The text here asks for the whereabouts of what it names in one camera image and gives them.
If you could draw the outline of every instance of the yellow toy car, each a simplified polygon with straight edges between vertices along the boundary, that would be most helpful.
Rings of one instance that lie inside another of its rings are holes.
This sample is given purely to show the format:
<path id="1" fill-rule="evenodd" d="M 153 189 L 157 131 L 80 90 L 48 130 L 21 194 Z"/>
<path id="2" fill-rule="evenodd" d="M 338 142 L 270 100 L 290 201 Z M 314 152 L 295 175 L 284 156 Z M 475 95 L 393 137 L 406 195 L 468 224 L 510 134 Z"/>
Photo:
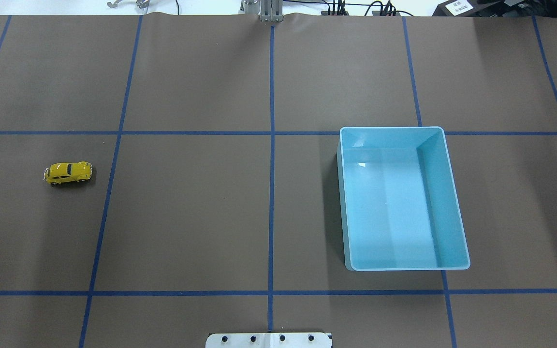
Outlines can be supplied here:
<path id="1" fill-rule="evenodd" d="M 70 181 L 86 181 L 91 179 L 93 167 L 87 161 L 79 163 L 55 163 L 44 170 L 44 180 L 55 186 Z"/>

